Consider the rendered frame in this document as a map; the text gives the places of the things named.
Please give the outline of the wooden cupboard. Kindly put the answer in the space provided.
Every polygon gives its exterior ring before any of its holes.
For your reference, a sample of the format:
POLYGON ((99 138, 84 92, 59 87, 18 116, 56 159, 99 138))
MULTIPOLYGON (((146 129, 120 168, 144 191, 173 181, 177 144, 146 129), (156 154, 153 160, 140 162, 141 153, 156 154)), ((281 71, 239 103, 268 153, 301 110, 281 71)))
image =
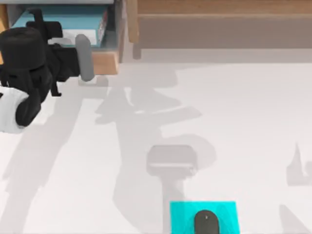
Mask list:
POLYGON ((123 0, 122 61, 312 63, 312 0, 123 0))

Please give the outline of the cyan square mat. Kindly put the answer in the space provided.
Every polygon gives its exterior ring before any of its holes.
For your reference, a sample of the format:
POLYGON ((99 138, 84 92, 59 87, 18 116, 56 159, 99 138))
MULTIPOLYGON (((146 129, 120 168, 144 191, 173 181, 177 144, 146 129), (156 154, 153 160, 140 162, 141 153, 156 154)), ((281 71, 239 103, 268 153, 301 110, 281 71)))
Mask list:
POLYGON ((216 214, 220 234, 240 234, 236 202, 203 200, 170 203, 171 234, 195 234, 194 217, 201 210, 210 210, 216 214))

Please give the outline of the blue book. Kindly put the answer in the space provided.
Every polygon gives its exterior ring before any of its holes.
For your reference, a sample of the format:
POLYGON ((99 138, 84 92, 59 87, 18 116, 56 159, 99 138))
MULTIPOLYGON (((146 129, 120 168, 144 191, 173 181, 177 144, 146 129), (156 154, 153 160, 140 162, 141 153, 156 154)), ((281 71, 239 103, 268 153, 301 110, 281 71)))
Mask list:
POLYGON ((26 23, 34 19, 28 13, 31 8, 42 11, 45 22, 58 21, 61 24, 66 45, 75 44, 75 37, 84 34, 93 47, 100 47, 108 21, 108 6, 106 5, 28 5, 25 11, 12 25, 13 28, 25 27, 26 23))

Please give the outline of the dark grey computer mouse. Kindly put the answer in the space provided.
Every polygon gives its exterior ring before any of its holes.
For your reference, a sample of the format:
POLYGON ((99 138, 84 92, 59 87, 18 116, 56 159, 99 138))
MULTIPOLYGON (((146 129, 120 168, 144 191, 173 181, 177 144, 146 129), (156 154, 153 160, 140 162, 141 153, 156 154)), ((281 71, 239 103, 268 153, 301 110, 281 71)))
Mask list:
POLYGON ((220 234, 219 220, 210 210, 201 210, 194 217, 195 234, 220 234))

